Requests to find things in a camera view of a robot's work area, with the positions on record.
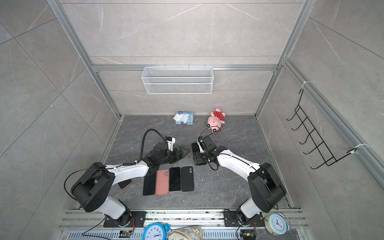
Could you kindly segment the black phone case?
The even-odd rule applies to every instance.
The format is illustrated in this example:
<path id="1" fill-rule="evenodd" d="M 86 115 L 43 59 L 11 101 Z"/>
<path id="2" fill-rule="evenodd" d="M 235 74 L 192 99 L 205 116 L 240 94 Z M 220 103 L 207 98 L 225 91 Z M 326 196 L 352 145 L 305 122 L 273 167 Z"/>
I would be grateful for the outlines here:
<path id="1" fill-rule="evenodd" d="M 181 189 L 182 192 L 192 192 L 195 189 L 194 169 L 192 166 L 181 168 Z"/>

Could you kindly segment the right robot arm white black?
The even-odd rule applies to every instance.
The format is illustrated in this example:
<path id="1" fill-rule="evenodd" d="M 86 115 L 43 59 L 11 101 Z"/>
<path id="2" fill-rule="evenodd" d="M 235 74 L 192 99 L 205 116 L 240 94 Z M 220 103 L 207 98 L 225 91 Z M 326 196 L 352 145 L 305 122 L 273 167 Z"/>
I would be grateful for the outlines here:
<path id="1" fill-rule="evenodd" d="M 286 196 L 287 190 L 271 164 L 248 161 L 224 146 L 216 146 L 210 136 L 199 137 L 197 146 L 199 153 L 193 149 L 197 164 L 215 164 L 216 167 L 211 168 L 214 171 L 219 167 L 227 168 L 248 182 L 251 196 L 237 208 L 241 224 L 262 212 L 278 209 L 278 202 Z"/>

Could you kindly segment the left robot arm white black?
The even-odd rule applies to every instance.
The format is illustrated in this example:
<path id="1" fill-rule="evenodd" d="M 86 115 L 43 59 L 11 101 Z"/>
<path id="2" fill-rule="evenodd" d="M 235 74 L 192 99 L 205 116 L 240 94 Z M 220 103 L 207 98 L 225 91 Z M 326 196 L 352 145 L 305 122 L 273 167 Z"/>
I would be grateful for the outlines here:
<path id="1" fill-rule="evenodd" d="M 87 212 L 100 212 L 114 220 L 119 227 L 132 222 L 130 209 L 120 200 L 109 196 L 112 186 L 124 188 L 134 178 L 141 178 L 156 173 L 164 164 L 174 164 L 190 152 L 188 148 L 169 148 L 166 142 L 157 143 L 153 150 L 132 163 L 104 165 L 93 163 L 83 169 L 84 174 L 66 193 L 76 200 Z"/>

